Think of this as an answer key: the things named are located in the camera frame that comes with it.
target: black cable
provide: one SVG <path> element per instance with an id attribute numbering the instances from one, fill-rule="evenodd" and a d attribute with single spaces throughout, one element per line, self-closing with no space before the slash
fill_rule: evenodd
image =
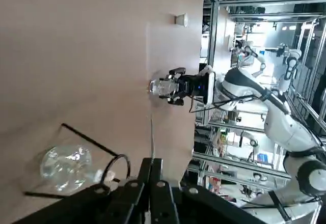
<path id="1" fill-rule="evenodd" d="M 125 154 L 119 154 L 117 155 L 116 157 L 114 157 L 108 164 L 107 166 L 105 167 L 104 169 L 104 172 L 103 172 L 103 175 L 101 177 L 101 180 L 100 180 L 100 184 L 104 184 L 104 180 L 107 176 L 107 173 L 108 171 L 110 170 L 110 168 L 112 167 L 112 165 L 120 158 L 124 158 L 127 162 L 127 176 L 126 176 L 126 179 L 128 179 L 130 177 L 130 171 L 131 171 L 131 167 L 130 167 L 130 161 L 128 159 L 128 156 L 125 155 Z"/>
<path id="2" fill-rule="evenodd" d="M 248 204 L 251 204 L 251 205 L 254 205 L 254 206 L 244 206 L 244 207 L 241 207 L 241 209 L 276 209 L 277 206 L 276 205 L 263 205 L 263 204 L 256 204 L 256 203 L 251 203 L 249 201 L 246 201 L 246 200 L 241 200 L 243 202 L 246 202 Z M 296 203 L 295 205 L 302 205 L 302 204 L 309 204 L 309 203 L 313 203 L 313 202 L 318 202 L 320 201 L 320 198 L 319 197 L 315 197 L 311 200 L 307 200 L 307 201 L 303 201 L 303 202 L 298 202 Z M 284 208 L 290 208 L 290 207 L 293 207 L 295 205 L 287 205 L 287 206 L 283 206 Z"/>
<path id="3" fill-rule="evenodd" d="M 217 103 L 212 103 L 213 107 L 212 108 L 205 108 L 205 109 L 200 109 L 200 110 L 194 110 L 194 111 L 191 111 L 191 109 L 189 110 L 189 113 L 196 113 L 196 112 L 201 112 L 201 111 L 206 111 L 206 110 L 211 110 L 211 109 L 215 109 L 215 108 L 220 108 L 221 106 L 229 103 L 229 102 L 233 102 L 233 101 L 239 101 L 239 100 L 242 100 L 242 99 L 246 99 L 246 98 L 252 98 L 251 100 L 249 101 L 252 101 L 252 100 L 255 100 L 255 99 L 258 99 L 255 95 L 245 95 L 245 96 L 240 96 L 240 97 L 237 97 L 235 99 L 229 99 L 229 100 L 226 100 L 226 101 L 221 101 L 221 102 L 217 102 Z"/>

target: robotic arm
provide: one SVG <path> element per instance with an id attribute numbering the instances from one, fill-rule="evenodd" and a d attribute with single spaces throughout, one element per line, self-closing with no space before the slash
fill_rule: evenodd
<path id="1" fill-rule="evenodd" d="M 321 157 L 324 150 L 316 136 L 295 120 L 287 107 L 246 70 L 230 70 L 218 89 L 224 96 L 234 99 L 250 92 L 265 103 L 268 107 L 265 133 L 287 151 L 283 165 L 292 180 L 284 188 L 262 194 L 245 205 L 247 211 L 267 223 L 285 223 L 312 212 L 317 203 L 307 201 L 326 193 L 326 161 Z M 266 208 L 272 205 L 279 208 Z"/>
<path id="2" fill-rule="evenodd" d="M 257 54 L 252 50 L 252 48 L 251 48 L 252 45 L 253 45 L 252 41 L 244 42 L 244 45 L 243 45 L 243 48 L 241 49 L 241 51 L 247 53 L 249 55 L 248 57 L 250 57 L 250 56 L 255 57 L 261 63 L 260 70 L 252 74 L 252 76 L 254 78 L 256 78 L 259 75 L 261 75 L 263 73 L 264 69 L 266 68 L 266 61 L 265 61 L 265 58 L 263 55 Z"/>

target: wooden table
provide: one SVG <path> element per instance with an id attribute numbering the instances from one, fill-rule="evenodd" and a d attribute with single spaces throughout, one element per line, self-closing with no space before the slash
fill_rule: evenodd
<path id="1" fill-rule="evenodd" d="M 151 101 L 149 79 L 199 63 L 203 0 L 0 0 L 0 222 L 50 203 L 24 197 L 39 187 L 39 158 L 59 144 L 83 144 L 66 122 L 130 157 L 137 175 L 150 152 L 180 180 L 194 143 L 194 114 Z M 187 13 L 189 27 L 174 24 Z M 92 150 L 94 165 L 110 158 Z M 125 174 L 117 165 L 118 177 Z"/>

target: cable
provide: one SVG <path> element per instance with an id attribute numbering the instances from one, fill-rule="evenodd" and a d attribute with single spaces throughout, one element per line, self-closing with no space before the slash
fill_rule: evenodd
<path id="1" fill-rule="evenodd" d="M 120 158 L 124 158 L 127 162 L 127 176 L 126 176 L 126 179 L 128 179 L 130 177 L 130 161 L 128 159 L 128 156 L 125 155 L 125 154 L 119 154 L 117 155 L 116 157 L 114 157 L 108 164 L 107 166 L 105 167 L 104 169 L 104 172 L 103 172 L 103 175 L 101 177 L 101 180 L 100 180 L 100 184 L 104 184 L 104 180 L 107 176 L 107 173 L 108 171 L 110 170 L 110 168 L 112 167 L 112 165 Z"/>
<path id="2" fill-rule="evenodd" d="M 221 106 L 229 103 L 229 102 L 233 102 L 233 101 L 240 101 L 242 99 L 246 99 L 246 98 L 252 98 L 251 100 L 249 101 L 252 101 L 252 100 L 255 100 L 255 99 L 258 99 L 255 95 L 245 95 L 245 96 L 240 96 L 240 97 L 237 97 L 235 99 L 229 99 L 229 100 L 226 100 L 226 101 L 221 101 L 221 102 L 217 102 L 217 103 L 212 103 L 213 107 L 212 108 L 205 108 L 205 109 L 200 109 L 200 110 L 194 110 L 194 111 L 191 111 L 191 109 L 189 110 L 189 113 L 196 113 L 196 112 L 201 112 L 201 111 L 206 111 L 206 110 L 211 110 L 211 109 L 216 109 L 216 108 L 220 108 Z"/>
<path id="3" fill-rule="evenodd" d="M 256 203 L 251 203 L 249 201 L 246 201 L 246 200 L 241 200 L 243 202 L 246 202 L 248 204 L 251 204 L 251 205 L 254 205 L 254 206 L 244 206 L 244 207 L 241 207 L 241 209 L 276 209 L 276 205 L 263 205 L 263 204 L 256 204 Z M 315 197 L 311 200 L 307 200 L 307 201 L 303 201 L 303 202 L 298 202 L 296 203 L 295 205 L 302 205 L 302 204 L 309 204 L 309 203 L 314 203 L 314 202 L 318 202 L 320 201 L 320 197 Z M 286 206 L 283 206 L 284 208 L 290 208 L 290 207 L 293 207 L 295 205 L 286 205 Z"/>
<path id="4" fill-rule="evenodd" d="M 155 144 L 154 144 L 154 127 L 153 127 L 153 116 L 151 113 L 151 161 L 153 163 L 155 158 Z"/>

